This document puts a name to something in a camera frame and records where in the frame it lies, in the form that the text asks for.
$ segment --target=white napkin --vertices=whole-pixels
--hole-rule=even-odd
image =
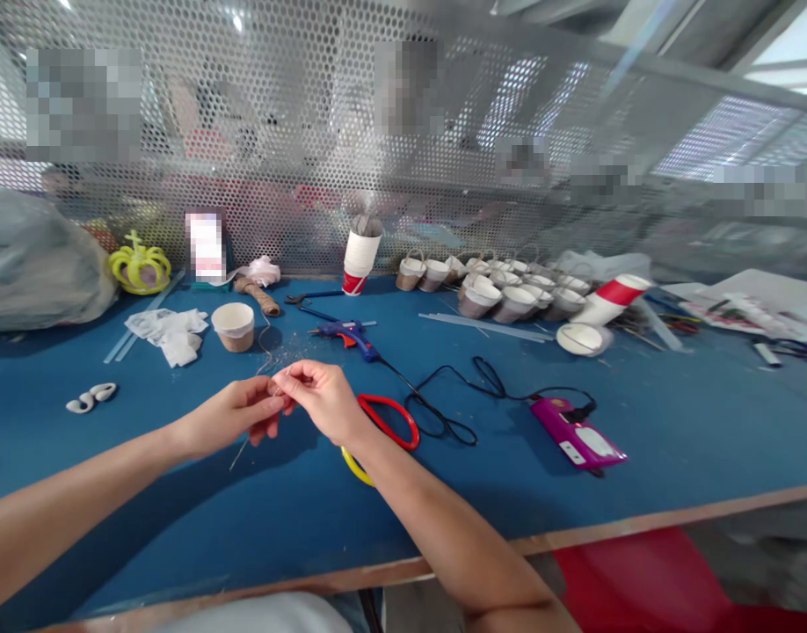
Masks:
[[[198,358],[201,337],[195,333],[207,329],[206,318],[207,312],[196,309],[157,309],[131,315],[125,325],[136,336],[160,347],[170,367],[183,367]]]

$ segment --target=red stool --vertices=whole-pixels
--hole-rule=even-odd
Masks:
[[[733,604],[678,527],[554,555],[564,605],[585,633],[807,633],[807,614]]]

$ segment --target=wire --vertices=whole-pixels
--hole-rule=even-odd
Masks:
[[[383,358],[377,359],[383,365],[388,367],[392,370],[405,384],[407,387],[410,388],[410,393],[403,401],[403,407],[407,411],[410,410],[410,403],[414,400],[416,403],[423,406],[429,412],[431,412],[442,424],[442,430],[439,433],[433,433],[431,431],[427,431],[423,426],[418,425],[418,430],[426,435],[427,437],[441,439],[446,437],[447,435],[453,435],[461,444],[465,446],[476,446],[479,442],[479,438],[477,438],[476,433],[470,426],[464,425],[462,422],[458,422],[457,420],[451,419],[446,416],[444,413],[439,411],[435,406],[430,404],[430,402],[424,397],[421,393],[421,389],[423,389],[433,378],[435,378],[439,373],[444,369],[450,369],[456,376],[464,382],[466,385],[471,387],[475,391],[479,391],[486,396],[493,397],[497,400],[515,400],[515,401],[524,401],[530,400],[535,398],[539,394],[544,393],[545,391],[573,391],[575,393],[580,393],[586,398],[588,398],[588,403],[583,406],[575,409],[571,413],[572,420],[574,422],[582,421],[583,419],[587,418],[588,415],[591,414],[597,408],[597,401],[593,398],[591,394],[587,391],[582,389],[577,389],[576,387],[543,387],[534,391],[533,393],[527,396],[510,396],[506,392],[506,387],[503,384],[503,381],[500,380],[500,376],[498,375],[497,370],[482,356],[475,356],[471,360],[474,363],[474,369],[476,369],[477,373],[480,374],[485,381],[487,381],[491,386],[492,389],[486,389],[485,387],[480,387],[479,385],[474,384],[473,382],[469,381],[465,376],[459,373],[455,367],[451,365],[442,365],[432,374],[428,375],[418,386],[414,386],[411,382],[409,382],[406,377],[401,374],[397,369],[392,367],[389,362]],[[457,429],[462,431],[462,435],[457,432]]]

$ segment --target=red scissors handle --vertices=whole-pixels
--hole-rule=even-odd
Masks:
[[[418,448],[418,444],[421,443],[421,433],[418,432],[418,425],[415,424],[415,418],[413,418],[403,406],[391,398],[383,396],[371,396],[369,394],[360,394],[357,396],[357,402],[360,403],[362,410],[374,421],[376,425],[380,427],[380,430],[394,440],[399,447],[408,451],[414,451],[416,448]],[[378,415],[377,411],[372,409],[370,403],[387,404],[400,413],[403,416],[403,419],[406,420],[406,423],[410,425],[410,430],[412,431],[412,440],[406,442],[395,435],[395,432],[389,428],[389,425],[383,422],[383,418]]]

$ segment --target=white clay piece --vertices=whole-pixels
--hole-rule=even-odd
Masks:
[[[67,402],[67,411],[73,413],[89,413],[96,406],[96,401],[89,393],[84,393],[78,397],[78,400],[70,400]]]
[[[99,401],[104,402],[116,393],[115,382],[103,382],[90,389],[90,393]]]

